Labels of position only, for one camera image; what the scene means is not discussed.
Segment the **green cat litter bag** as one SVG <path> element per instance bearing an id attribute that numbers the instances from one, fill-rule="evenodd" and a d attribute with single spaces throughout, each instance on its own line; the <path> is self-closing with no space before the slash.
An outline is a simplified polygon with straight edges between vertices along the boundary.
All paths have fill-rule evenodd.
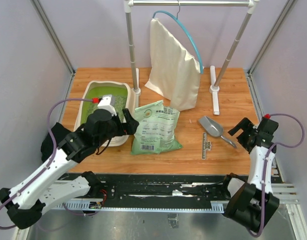
<path id="1" fill-rule="evenodd" d="M 176 140 L 175 128 L 180 112 L 165 106 L 159 100 L 135 109 L 134 119 L 138 121 L 131 147 L 132 155 L 161 154 L 181 149 Z"/>

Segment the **grey metal scoop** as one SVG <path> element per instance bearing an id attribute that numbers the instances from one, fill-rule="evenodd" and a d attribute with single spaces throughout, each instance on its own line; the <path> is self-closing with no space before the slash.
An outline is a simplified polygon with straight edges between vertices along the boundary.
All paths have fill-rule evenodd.
<path id="1" fill-rule="evenodd" d="M 198 122 L 210 136 L 214 138 L 221 138 L 233 148 L 237 148 L 236 144 L 232 140 L 224 136 L 224 128 L 218 122 L 207 116 L 201 117 Z"/>

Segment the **piano pattern bag clip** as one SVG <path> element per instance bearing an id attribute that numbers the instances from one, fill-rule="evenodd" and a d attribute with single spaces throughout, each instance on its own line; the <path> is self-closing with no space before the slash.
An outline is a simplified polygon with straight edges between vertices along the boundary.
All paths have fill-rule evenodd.
<path id="1" fill-rule="evenodd" d="M 206 132 L 202 134 L 202 144 L 201 144 L 201 159 L 207 159 L 207 152 L 212 148 L 211 142 L 208 140 L 208 135 Z"/>

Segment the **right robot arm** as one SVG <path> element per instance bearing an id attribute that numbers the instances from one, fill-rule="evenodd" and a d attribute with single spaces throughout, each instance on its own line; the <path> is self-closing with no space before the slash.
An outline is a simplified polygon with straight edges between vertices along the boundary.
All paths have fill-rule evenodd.
<path id="1" fill-rule="evenodd" d="M 272 163 L 276 146 L 272 139 L 279 124 L 268 116 L 258 125 L 243 118 L 228 131 L 233 136 L 238 131 L 238 143 L 248 152 L 250 170 L 247 180 L 237 174 L 226 175 L 220 187 L 220 195 L 229 200 L 224 216 L 245 227 L 251 234 L 258 236 L 280 205 L 273 195 Z"/>

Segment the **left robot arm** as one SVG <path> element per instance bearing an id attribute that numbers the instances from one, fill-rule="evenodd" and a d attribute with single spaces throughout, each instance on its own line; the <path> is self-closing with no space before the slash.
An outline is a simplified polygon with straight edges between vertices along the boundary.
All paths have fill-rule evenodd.
<path id="1" fill-rule="evenodd" d="M 49 187 L 65 172 L 94 154 L 114 137 L 134 135 L 139 126 L 127 108 L 125 122 L 106 109 L 97 109 L 85 124 L 67 134 L 50 158 L 34 173 L 15 187 L 0 190 L 0 201 L 15 227 L 23 230 L 34 225 L 46 212 L 73 198 L 97 197 L 103 192 L 103 183 L 92 171 L 56 188 Z"/>

